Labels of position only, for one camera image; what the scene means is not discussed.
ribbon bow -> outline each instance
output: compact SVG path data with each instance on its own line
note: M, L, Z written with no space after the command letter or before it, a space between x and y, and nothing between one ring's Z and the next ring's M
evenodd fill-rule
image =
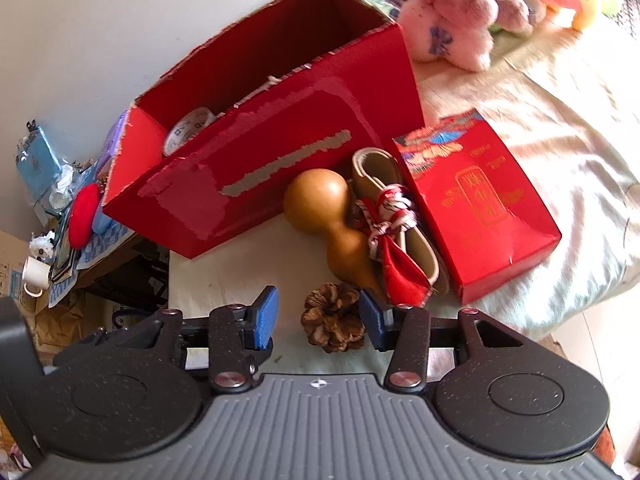
M398 234L418 225L413 204L399 184L386 186L374 203L356 200L365 222L356 227L369 235L369 257L382 263L386 293L394 305L424 306L433 287L422 269L396 243Z

wrinkled sheet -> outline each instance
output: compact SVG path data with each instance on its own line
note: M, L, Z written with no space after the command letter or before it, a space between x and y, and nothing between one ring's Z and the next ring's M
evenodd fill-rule
M485 73L444 60L415 66L427 115L478 108L562 232L548 260L474 304L532 338L640 276L640 70L614 54L632 49L635 41L602 17L583 34L553 23L527 40L501 33ZM381 81L380 91L385 88ZM276 285L274 353L261 371L382 376L389 352L366 345L327 355L307 343L300 326L305 296L331 280L324 242L295 232L279 216L194 260L172 253L169 301L187 317L206 316L220 305L251 303L263 286ZM444 296L428 308L455 317L460 304ZM431 379L450 367L450 352L432 352Z

mug handle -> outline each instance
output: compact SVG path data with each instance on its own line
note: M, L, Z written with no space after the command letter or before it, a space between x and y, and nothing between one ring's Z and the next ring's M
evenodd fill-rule
M22 287L24 288L24 291L29 294L32 298L39 298L40 296L42 296L42 292L43 290L40 289L40 292L38 292L37 294L35 292L31 292L28 288L27 288L27 284L23 283Z

white floor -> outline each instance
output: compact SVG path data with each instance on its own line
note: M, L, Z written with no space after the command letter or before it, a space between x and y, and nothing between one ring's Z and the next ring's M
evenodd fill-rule
M626 460L640 447L639 334L640 286L592 306L553 333L567 357L607 389L609 429Z

red cardboard box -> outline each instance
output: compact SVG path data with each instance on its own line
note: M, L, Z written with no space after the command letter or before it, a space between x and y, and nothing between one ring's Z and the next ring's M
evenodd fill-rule
M498 135L476 111L396 139L403 171L463 304L539 264L561 234Z
M177 121L215 122L173 155ZM309 168L348 174L364 146L424 126L399 27L363 0L275 0L163 75L129 108L104 213L192 258L278 214Z

